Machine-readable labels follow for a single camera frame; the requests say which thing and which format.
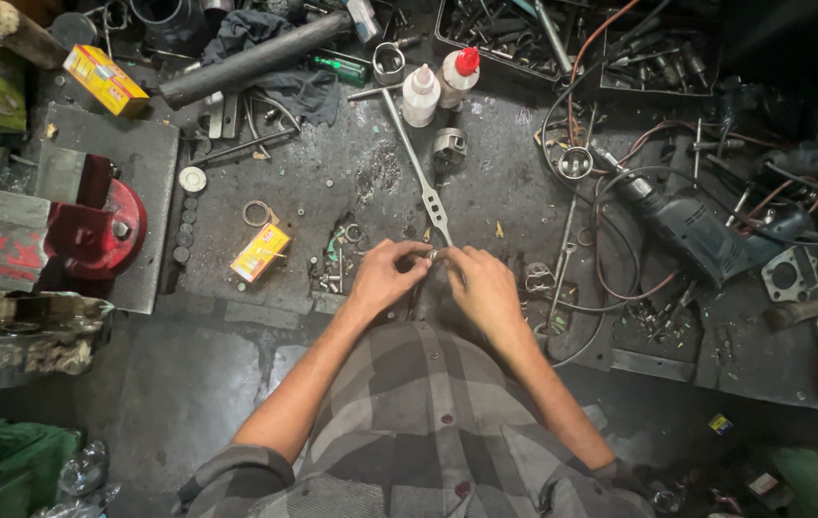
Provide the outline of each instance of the yellow box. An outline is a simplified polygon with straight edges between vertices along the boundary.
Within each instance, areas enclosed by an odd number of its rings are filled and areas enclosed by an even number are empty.
[[[63,68],[115,115],[133,117],[150,100],[150,96],[97,47],[74,45]]]
[[[259,234],[249,242],[230,267],[242,278],[252,282],[259,278],[275,257],[281,255],[290,241],[287,234],[269,223],[259,230]]]

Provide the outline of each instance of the plastic squeeze bottle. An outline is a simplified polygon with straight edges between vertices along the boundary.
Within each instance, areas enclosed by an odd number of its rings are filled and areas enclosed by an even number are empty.
[[[417,128],[428,125],[440,97],[441,85],[428,65],[416,68],[403,82],[403,119]]]
[[[438,82],[441,84],[441,108],[453,108],[461,103],[466,92],[470,91],[479,80],[479,51],[467,47],[454,51],[444,58],[444,65],[438,70]]]

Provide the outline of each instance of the shirt sleeve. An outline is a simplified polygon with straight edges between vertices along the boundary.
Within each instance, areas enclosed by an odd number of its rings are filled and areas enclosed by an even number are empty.
[[[280,453],[255,444],[230,444],[178,490],[174,514],[244,518],[256,500],[293,484],[294,470]]]

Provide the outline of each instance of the plaid shirt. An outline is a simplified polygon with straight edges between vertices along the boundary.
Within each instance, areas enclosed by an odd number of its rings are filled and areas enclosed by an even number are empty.
[[[385,325],[326,394],[297,478],[280,453],[232,444],[178,497],[192,518],[654,516],[536,415],[481,348],[426,323]]]

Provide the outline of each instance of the power drill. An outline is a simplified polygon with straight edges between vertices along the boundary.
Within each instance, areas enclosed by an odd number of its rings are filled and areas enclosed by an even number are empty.
[[[619,173],[629,174],[617,159],[591,140],[591,151]],[[737,274],[766,263],[788,246],[760,234],[742,237],[715,218],[712,210],[700,200],[675,195],[668,198],[655,190],[641,174],[620,181],[620,192],[655,230],[659,238],[693,269],[713,281],[717,288]],[[776,220],[762,231],[778,238],[792,240],[806,230],[807,214],[797,209]]]

